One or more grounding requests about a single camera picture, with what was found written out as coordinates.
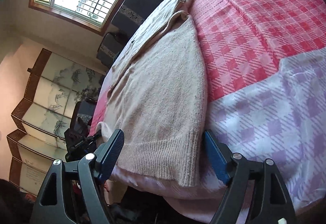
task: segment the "beige sweater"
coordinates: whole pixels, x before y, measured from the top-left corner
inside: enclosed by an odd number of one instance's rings
[[[122,129],[117,165],[181,186],[198,183],[199,149],[207,106],[205,66],[192,17],[192,0],[161,6],[139,28],[112,67],[104,122],[106,142]]]

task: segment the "bed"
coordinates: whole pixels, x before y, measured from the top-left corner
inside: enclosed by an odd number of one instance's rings
[[[194,0],[190,14],[208,81],[205,128],[247,159],[271,157],[297,213],[322,199],[326,194],[324,1]],[[110,86],[111,71],[100,92],[91,134],[103,120]],[[178,212],[205,223],[225,191],[205,155],[200,156],[196,187],[182,188],[117,166],[112,178],[161,195]],[[251,189],[249,183],[237,223],[245,222]]]

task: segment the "beige wall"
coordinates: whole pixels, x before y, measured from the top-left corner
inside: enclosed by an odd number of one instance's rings
[[[41,48],[21,45],[16,51],[17,43],[7,41],[2,48],[9,50],[0,64],[0,178],[8,179],[11,152],[6,136],[17,129],[10,114],[24,96],[29,73],[27,68],[33,67]]]
[[[4,0],[11,25],[24,36],[77,52],[94,64],[102,36],[49,14],[28,8],[29,0]]]

